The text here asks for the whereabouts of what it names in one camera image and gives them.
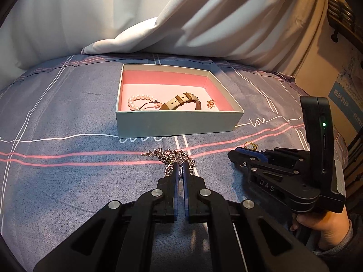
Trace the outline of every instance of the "gray sleeve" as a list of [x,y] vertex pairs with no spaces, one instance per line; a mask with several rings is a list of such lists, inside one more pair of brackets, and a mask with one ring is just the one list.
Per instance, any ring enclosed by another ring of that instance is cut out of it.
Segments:
[[351,241],[352,238],[353,238],[352,221],[349,220],[348,233],[336,247],[333,247],[332,249],[330,249],[328,251],[324,251],[324,252],[314,251],[314,254],[317,256],[333,256],[333,255],[337,254],[338,252],[340,252],[342,249],[344,249],[346,247],[346,245]]

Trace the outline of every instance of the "poster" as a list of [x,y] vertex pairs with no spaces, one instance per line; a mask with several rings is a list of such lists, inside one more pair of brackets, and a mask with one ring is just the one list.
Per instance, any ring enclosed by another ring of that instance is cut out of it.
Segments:
[[363,56],[355,48],[344,65],[329,93],[329,98],[344,113],[354,129],[363,127]]

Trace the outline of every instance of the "bed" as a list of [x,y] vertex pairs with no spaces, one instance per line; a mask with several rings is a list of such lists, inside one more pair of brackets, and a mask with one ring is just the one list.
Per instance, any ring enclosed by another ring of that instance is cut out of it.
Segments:
[[[123,63],[164,64],[211,71],[243,107],[234,131],[172,137],[123,138],[115,103]],[[148,150],[186,150],[195,174],[225,199],[252,199],[286,226],[291,214],[261,196],[229,161],[247,141],[258,150],[308,150],[294,78],[221,59],[159,53],[73,55],[46,61],[0,91],[1,234],[27,271],[113,199],[136,200],[154,188],[164,166]],[[335,131],[335,158],[347,148]],[[211,271],[208,234],[183,219],[157,225],[151,271]]]

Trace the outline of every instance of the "human hand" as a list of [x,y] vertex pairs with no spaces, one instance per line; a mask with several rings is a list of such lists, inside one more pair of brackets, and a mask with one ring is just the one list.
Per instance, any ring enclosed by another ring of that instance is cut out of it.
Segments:
[[346,236],[350,227],[345,206],[340,214],[334,212],[293,214],[293,224],[290,230],[295,231],[298,229],[299,223],[313,230],[321,231],[318,246],[322,250],[330,250],[337,246]]

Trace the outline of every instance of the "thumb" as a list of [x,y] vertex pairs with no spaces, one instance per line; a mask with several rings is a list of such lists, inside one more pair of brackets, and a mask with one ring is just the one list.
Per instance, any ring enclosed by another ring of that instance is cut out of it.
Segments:
[[305,215],[298,215],[296,220],[300,224],[313,230],[324,231],[326,229],[323,214],[309,213]]

